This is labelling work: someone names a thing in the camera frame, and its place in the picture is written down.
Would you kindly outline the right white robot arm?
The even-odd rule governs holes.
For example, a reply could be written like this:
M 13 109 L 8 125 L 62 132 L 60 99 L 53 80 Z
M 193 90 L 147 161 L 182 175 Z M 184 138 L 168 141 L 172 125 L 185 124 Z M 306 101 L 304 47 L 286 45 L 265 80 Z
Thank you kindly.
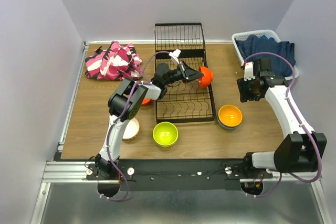
M 255 177 L 260 170 L 288 173 L 304 181 L 298 173 L 315 173 L 311 182 L 322 172 L 322 156 L 327 144 L 323 133 L 317 133 L 304 119 L 292 99 L 294 79 L 277 76 L 269 58 L 242 62 L 244 77 L 237 80 L 240 101 L 259 101 L 264 98 L 273 109 L 281 126 L 284 140 L 273 152 L 250 152 L 244 157 L 242 173 Z

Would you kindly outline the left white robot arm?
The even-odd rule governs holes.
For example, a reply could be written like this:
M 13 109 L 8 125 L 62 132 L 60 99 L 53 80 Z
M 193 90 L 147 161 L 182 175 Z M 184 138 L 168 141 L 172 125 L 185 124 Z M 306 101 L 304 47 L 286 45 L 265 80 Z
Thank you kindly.
M 94 159 L 98 173 L 104 179 L 112 179 L 120 170 L 117 161 L 127 124 L 138 113 L 144 99 L 160 100 L 167 93 L 167 86 L 175 82 L 191 82 L 204 77 L 200 71 L 180 61 L 175 69 L 166 63 L 157 65 L 149 83 L 125 78 L 108 101 L 109 126 L 104 144 Z

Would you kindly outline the orange bowl top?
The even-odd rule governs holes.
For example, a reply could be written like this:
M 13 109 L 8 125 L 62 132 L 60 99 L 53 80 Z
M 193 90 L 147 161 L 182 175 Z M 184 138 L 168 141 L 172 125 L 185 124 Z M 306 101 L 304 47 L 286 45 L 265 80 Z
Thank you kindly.
M 199 87 L 202 89 L 208 87 L 213 82 L 213 72 L 203 66 L 200 66 L 198 71 L 203 74 L 203 76 L 198 79 Z

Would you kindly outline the orange bowl bottom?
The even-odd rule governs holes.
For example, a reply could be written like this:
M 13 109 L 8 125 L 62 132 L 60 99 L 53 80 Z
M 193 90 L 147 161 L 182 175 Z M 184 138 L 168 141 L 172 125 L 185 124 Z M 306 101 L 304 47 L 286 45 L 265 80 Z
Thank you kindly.
M 141 103 L 141 105 L 147 105 L 151 102 L 151 99 L 144 99 Z

